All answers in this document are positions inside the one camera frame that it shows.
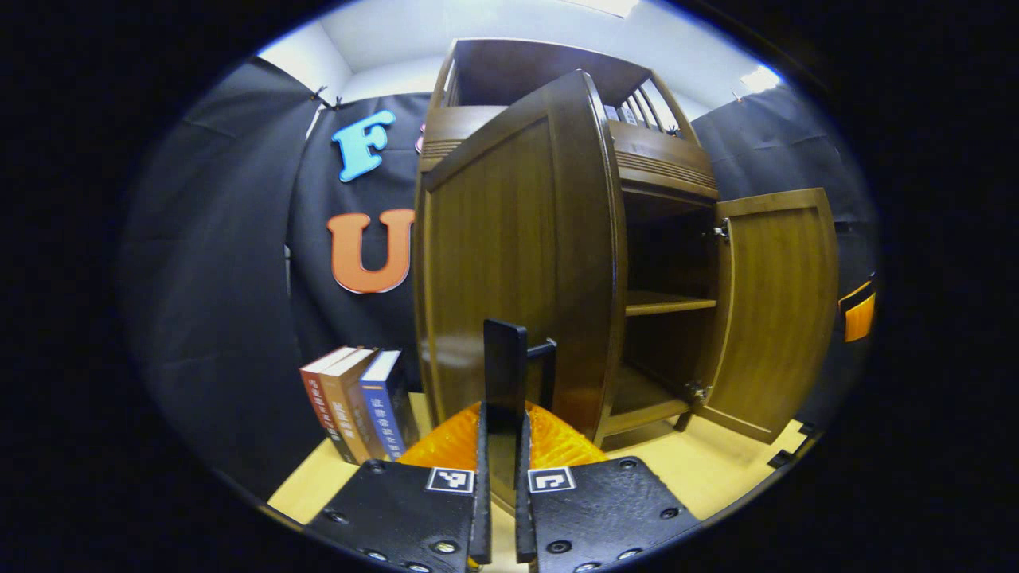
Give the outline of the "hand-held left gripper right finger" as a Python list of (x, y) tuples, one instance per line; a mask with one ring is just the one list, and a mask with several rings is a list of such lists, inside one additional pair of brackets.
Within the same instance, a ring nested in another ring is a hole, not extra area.
[(531, 572), (637, 572), (703, 529), (638, 457), (534, 468), (557, 417), (525, 406), (517, 472), (517, 559)]

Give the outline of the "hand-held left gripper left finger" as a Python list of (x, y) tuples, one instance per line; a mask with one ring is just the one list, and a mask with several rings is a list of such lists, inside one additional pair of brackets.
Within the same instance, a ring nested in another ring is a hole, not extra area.
[(466, 407), (474, 468), (370, 460), (310, 519), (322, 543), (379, 572), (470, 572), (491, 561), (486, 405)]

